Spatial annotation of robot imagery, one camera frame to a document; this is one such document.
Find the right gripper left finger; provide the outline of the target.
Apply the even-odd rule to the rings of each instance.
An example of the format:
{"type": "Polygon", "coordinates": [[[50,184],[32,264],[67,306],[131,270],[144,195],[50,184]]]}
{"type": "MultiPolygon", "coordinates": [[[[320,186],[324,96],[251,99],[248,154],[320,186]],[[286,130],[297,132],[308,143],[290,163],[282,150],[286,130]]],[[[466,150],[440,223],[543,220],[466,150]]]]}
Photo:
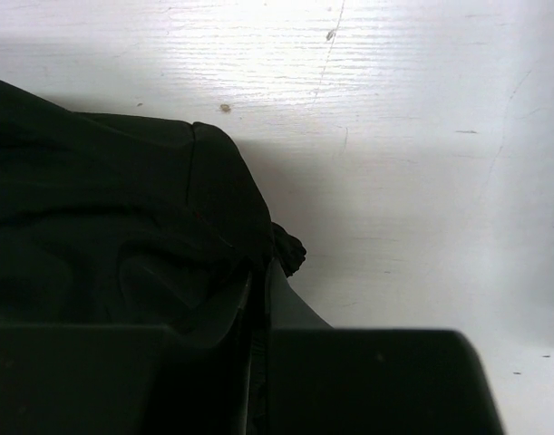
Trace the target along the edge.
{"type": "Polygon", "coordinates": [[[171,324],[26,319],[0,283],[0,434],[242,434],[254,276],[240,271],[171,324]]]}

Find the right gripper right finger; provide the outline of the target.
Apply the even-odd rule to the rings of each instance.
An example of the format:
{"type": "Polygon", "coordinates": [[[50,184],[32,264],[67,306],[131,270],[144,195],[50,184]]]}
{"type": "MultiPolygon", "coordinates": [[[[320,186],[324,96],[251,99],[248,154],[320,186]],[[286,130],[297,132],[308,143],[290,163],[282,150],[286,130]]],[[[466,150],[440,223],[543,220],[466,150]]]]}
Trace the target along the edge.
{"type": "Polygon", "coordinates": [[[453,330],[334,328],[267,275],[271,434],[500,434],[481,361],[453,330]]]}

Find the black shorts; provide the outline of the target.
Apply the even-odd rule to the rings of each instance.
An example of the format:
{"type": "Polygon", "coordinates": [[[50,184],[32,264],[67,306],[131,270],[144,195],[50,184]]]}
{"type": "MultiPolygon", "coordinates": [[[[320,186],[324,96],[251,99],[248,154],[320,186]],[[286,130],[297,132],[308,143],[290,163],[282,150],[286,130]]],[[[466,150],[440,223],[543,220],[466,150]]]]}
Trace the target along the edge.
{"type": "Polygon", "coordinates": [[[167,324],[306,249],[202,122],[69,111],[0,81],[0,324],[167,324]]]}

